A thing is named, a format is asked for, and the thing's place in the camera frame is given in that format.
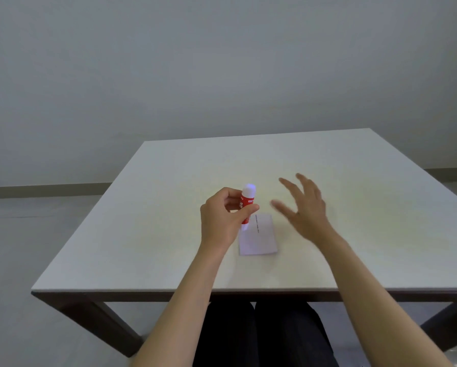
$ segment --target white paper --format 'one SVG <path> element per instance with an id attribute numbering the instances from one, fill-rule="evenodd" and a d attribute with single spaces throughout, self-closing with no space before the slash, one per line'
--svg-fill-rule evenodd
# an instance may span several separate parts
<path id="1" fill-rule="evenodd" d="M 271 215 L 251 215 L 248 225 L 246 230 L 239 231 L 239 252 L 241 256 L 278 252 Z"/>

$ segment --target red glue stick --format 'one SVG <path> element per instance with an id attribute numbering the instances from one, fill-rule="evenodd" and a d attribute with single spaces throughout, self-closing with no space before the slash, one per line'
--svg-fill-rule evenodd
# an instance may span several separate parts
<path id="1" fill-rule="evenodd" d="M 242 190 L 242 196 L 240 196 L 240 208 L 247 206 L 248 204 L 254 203 L 254 197 L 256 197 L 256 186 L 254 184 L 246 184 Z M 241 229 L 246 230 L 249 226 L 249 218 L 242 222 Z"/>

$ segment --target wall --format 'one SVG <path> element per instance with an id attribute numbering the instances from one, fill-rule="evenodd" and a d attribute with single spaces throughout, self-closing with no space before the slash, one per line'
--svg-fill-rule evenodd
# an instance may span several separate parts
<path id="1" fill-rule="evenodd" d="M 0 0 L 0 186 L 142 141 L 371 127 L 457 167 L 457 0 Z"/>

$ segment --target floor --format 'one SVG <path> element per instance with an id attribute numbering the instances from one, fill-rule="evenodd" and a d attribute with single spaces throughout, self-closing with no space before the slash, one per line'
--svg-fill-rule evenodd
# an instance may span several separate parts
<path id="1" fill-rule="evenodd" d="M 457 194 L 457 183 L 447 185 Z M 0 200 L 0 365 L 127 366 L 129 361 L 54 309 L 30 288 L 99 196 Z M 447 304 L 401 303 L 417 322 Z M 138 333 L 152 329 L 165 303 L 111 303 Z M 369 365 L 341 303 L 312 303 L 341 366 Z M 449 353 L 457 361 L 457 350 Z"/>

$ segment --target table frame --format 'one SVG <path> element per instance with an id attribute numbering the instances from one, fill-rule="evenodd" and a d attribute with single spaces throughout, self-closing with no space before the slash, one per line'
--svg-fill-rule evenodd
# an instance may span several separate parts
<path id="1" fill-rule="evenodd" d="M 421 327 L 442 351 L 457 346 L 457 289 L 391 289 L 388 292 L 398 302 L 453 302 Z M 173 293 L 174 291 L 31 292 L 127 357 L 138 352 L 143 339 L 105 302 L 168 302 Z M 210 301 L 239 299 L 257 302 L 282 298 L 306 302 L 342 301 L 337 289 L 213 290 Z"/>

